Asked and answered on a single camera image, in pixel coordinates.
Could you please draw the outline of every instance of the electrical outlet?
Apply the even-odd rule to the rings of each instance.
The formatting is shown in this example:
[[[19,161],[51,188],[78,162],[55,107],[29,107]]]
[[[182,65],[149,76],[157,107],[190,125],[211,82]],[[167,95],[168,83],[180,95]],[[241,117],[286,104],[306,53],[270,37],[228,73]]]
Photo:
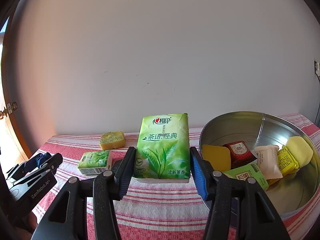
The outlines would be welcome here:
[[[315,61],[315,73],[318,77],[320,77],[320,64]]]

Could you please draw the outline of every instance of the red soap box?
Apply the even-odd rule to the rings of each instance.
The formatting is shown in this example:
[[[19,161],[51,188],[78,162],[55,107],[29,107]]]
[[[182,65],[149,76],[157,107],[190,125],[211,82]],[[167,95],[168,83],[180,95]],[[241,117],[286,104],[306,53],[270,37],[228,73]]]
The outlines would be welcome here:
[[[256,157],[247,148],[244,141],[226,143],[223,146],[230,150],[232,169],[246,165],[256,159]]]

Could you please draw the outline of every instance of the tablecloth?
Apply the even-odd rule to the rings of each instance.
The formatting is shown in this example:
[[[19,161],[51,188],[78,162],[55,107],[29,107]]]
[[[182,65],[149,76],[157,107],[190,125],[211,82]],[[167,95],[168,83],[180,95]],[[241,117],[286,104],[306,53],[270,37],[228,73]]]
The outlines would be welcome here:
[[[320,129],[301,114],[282,116],[303,130],[320,151]],[[202,128],[189,129],[190,146],[199,147]],[[37,153],[56,153],[63,163],[55,175],[57,184],[39,202],[33,212],[38,222],[65,182],[72,176],[87,179],[77,169],[84,152],[99,150],[101,135],[59,135],[51,137]],[[111,150],[113,162],[122,159],[129,146],[136,146],[139,133],[126,133],[126,147]],[[311,228],[320,213],[320,188],[313,198],[294,216],[284,220],[291,239],[300,240]],[[202,239],[208,209],[197,194],[193,179],[188,184],[145,184],[131,180],[127,195],[114,201],[122,239],[165,240]],[[87,200],[88,239],[95,239],[92,198]],[[235,231],[229,231],[233,239]]]

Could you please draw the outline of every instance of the yellow wrapper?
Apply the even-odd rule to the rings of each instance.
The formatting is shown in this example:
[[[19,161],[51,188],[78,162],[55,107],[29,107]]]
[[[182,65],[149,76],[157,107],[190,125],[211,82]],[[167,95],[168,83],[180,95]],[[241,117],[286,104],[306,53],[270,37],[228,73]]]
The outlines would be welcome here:
[[[299,168],[299,164],[296,159],[290,154],[286,146],[282,146],[282,149],[277,152],[279,169],[283,176],[292,173]],[[268,184],[271,185],[280,179],[268,179]]]

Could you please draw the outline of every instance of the yellow sponge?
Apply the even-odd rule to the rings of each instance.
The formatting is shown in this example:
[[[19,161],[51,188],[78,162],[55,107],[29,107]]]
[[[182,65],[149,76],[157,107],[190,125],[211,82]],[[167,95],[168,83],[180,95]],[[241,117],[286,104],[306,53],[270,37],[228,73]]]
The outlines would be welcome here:
[[[125,146],[123,132],[107,132],[101,136],[100,147],[102,150],[118,149]]]
[[[202,145],[201,153],[204,160],[209,161],[216,171],[231,169],[230,150],[223,146]]]
[[[285,146],[298,162],[299,168],[307,165],[313,156],[313,150],[300,136],[290,137]]]

